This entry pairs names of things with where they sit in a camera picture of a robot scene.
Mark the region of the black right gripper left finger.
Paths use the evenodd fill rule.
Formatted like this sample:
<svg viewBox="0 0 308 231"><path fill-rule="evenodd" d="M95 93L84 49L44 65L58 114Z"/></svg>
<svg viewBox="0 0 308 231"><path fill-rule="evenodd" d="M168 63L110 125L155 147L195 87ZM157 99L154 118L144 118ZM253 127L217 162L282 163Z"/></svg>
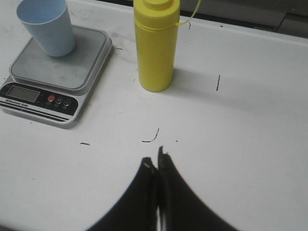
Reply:
<svg viewBox="0 0 308 231"><path fill-rule="evenodd" d="M90 231L157 230L157 177L151 158L141 160L140 167L126 191Z"/></svg>

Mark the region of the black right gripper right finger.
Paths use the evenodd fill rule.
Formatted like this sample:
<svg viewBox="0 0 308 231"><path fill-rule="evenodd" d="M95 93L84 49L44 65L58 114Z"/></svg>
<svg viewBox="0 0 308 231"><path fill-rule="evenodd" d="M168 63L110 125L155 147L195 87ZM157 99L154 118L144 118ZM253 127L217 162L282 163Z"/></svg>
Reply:
<svg viewBox="0 0 308 231"><path fill-rule="evenodd" d="M162 231L235 231L193 192L169 154L158 151L159 215Z"/></svg>

